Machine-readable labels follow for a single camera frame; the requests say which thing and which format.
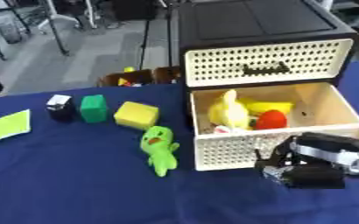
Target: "table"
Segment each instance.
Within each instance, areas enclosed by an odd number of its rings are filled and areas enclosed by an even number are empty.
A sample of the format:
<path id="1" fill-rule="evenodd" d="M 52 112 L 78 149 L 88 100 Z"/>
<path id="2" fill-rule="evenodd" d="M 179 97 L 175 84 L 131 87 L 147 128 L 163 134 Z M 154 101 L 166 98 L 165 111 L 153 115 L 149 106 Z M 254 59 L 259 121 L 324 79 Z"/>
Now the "table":
<path id="1" fill-rule="evenodd" d="M 359 110 L 355 87 L 359 63 L 341 84 Z M 344 190 L 298 190 L 249 169 L 194 171 L 180 85 L 60 93 L 77 103 L 83 95 L 103 94 L 112 109 L 124 101 L 159 106 L 159 124 L 172 128 L 181 143 L 179 169 L 156 177 L 138 148 L 138 130 L 113 122 L 52 121 L 44 107 L 51 93 L 0 98 L 0 116 L 31 109 L 33 127 L 0 142 L 0 224 L 359 224 L 359 179 L 348 179 Z"/>

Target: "yellow object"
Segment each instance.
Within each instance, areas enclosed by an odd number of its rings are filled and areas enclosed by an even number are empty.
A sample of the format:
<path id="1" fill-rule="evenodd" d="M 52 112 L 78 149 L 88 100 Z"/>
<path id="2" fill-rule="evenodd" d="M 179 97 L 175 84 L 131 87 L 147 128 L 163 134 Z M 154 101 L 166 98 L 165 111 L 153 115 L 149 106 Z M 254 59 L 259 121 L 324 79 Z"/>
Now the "yellow object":
<path id="1" fill-rule="evenodd" d="M 137 102 L 126 101 L 114 114 L 116 124 L 147 130 L 155 126 L 159 116 L 159 108 Z"/>
<path id="2" fill-rule="evenodd" d="M 251 116 L 260 116 L 268 110 L 276 109 L 287 115 L 292 110 L 294 104 L 288 101 L 255 101 L 250 98 L 240 98 L 239 102 L 249 110 Z"/>
<path id="3" fill-rule="evenodd" d="M 131 73 L 135 71 L 135 68 L 133 66 L 127 66 L 126 68 L 123 69 L 123 71 L 125 73 Z"/>
<path id="4" fill-rule="evenodd" d="M 216 125 L 224 125 L 231 129 L 249 127 L 249 112 L 236 100 L 234 89 L 226 92 L 208 110 L 209 121 Z"/>
<path id="5" fill-rule="evenodd" d="M 125 85 L 126 83 L 129 83 L 126 79 L 123 79 L 123 78 L 118 79 L 118 86 L 119 87 Z"/>

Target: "yellow toy duck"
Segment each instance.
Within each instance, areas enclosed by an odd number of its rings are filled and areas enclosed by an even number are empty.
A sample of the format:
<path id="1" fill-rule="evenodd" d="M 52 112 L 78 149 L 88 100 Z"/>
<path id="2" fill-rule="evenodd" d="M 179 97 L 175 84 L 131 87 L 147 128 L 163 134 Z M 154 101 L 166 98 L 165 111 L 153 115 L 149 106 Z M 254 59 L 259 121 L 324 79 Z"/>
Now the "yellow toy duck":
<path id="1" fill-rule="evenodd" d="M 236 99 L 234 89 L 227 91 L 209 108 L 208 118 L 215 125 L 224 125 L 231 129 L 247 130 L 249 127 L 249 112 Z"/>

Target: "black storage box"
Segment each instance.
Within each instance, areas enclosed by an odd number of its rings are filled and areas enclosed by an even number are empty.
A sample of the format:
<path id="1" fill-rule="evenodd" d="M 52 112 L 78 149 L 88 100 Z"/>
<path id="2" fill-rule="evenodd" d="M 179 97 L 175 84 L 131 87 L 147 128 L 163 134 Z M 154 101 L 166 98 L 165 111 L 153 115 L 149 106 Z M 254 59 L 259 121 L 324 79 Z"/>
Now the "black storage box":
<path id="1" fill-rule="evenodd" d="M 357 34 L 313 0 L 187 3 L 179 53 L 199 171 L 253 167 L 291 135 L 359 138 L 359 115 L 337 84 Z M 293 102 L 288 128 L 215 134 L 209 107 L 228 89 L 263 102 Z"/>

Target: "drawer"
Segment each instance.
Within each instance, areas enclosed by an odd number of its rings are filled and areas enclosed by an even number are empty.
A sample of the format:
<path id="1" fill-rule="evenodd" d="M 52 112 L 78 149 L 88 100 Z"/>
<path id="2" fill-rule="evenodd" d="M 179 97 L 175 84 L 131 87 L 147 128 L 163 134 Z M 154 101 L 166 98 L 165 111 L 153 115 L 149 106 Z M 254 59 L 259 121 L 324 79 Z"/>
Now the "drawer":
<path id="1" fill-rule="evenodd" d="M 226 89 L 190 93 L 194 121 L 195 164 L 198 171 L 253 167 L 255 149 L 269 158 L 274 147 L 291 135 L 320 132 L 359 138 L 359 115 L 332 85 L 326 82 L 236 88 L 238 97 L 258 101 L 293 102 L 288 128 L 249 130 L 242 134 L 214 134 L 208 108 Z"/>

